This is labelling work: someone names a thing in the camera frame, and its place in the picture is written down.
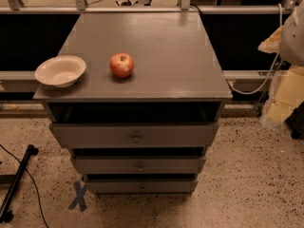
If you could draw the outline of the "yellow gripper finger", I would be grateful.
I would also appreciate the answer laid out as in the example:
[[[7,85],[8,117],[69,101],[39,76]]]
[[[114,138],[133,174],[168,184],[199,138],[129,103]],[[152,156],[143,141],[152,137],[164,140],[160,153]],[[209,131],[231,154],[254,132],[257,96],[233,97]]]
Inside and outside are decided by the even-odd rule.
[[[265,53],[279,53],[281,28],[276,29],[266,40],[261,42],[258,50]]]
[[[289,105],[267,101],[262,108],[259,121],[264,127],[279,127],[293,112]]]

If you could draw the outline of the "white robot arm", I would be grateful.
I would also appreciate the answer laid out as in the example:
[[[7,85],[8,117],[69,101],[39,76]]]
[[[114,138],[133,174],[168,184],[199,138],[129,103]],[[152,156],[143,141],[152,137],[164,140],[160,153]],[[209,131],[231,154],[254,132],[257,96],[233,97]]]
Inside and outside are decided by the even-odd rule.
[[[273,128],[283,124],[304,102],[304,1],[257,49],[278,53],[291,65],[284,73],[275,74],[262,109],[261,124]]]

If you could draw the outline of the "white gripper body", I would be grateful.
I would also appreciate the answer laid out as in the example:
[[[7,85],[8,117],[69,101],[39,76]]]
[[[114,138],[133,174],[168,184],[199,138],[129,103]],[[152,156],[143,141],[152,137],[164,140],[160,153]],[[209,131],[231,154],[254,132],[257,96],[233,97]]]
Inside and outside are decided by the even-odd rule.
[[[298,108],[304,102],[304,66],[291,65],[281,76],[275,102]]]

